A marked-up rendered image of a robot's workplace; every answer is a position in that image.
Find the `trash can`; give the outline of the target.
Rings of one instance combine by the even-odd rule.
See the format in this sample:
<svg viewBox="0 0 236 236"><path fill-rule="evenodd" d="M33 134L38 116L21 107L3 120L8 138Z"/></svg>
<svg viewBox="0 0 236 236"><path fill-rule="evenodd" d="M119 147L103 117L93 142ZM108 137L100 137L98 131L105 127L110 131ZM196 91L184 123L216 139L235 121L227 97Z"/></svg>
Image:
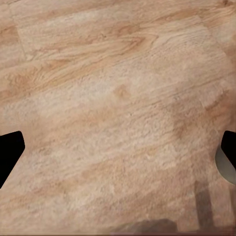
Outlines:
<svg viewBox="0 0 236 236"><path fill-rule="evenodd" d="M222 177L226 181L236 185L236 169L229 161L228 157L225 155L220 146L218 147L215 154L215 162Z"/></svg>

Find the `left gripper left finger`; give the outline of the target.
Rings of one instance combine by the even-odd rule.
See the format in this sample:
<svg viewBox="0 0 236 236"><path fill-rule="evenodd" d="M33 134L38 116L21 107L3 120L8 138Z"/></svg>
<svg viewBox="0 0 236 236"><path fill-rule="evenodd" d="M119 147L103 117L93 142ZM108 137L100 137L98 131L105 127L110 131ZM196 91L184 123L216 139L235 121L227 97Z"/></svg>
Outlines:
<svg viewBox="0 0 236 236"><path fill-rule="evenodd" d="M0 189L25 150L21 131L0 136Z"/></svg>

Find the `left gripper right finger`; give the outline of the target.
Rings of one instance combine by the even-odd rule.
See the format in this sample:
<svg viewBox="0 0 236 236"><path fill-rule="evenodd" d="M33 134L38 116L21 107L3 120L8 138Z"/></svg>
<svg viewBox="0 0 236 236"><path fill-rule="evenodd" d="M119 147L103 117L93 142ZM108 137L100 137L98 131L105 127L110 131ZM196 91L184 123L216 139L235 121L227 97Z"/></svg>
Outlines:
<svg viewBox="0 0 236 236"><path fill-rule="evenodd" d="M236 132L225 131L220 147L236 169Z"/></svg>

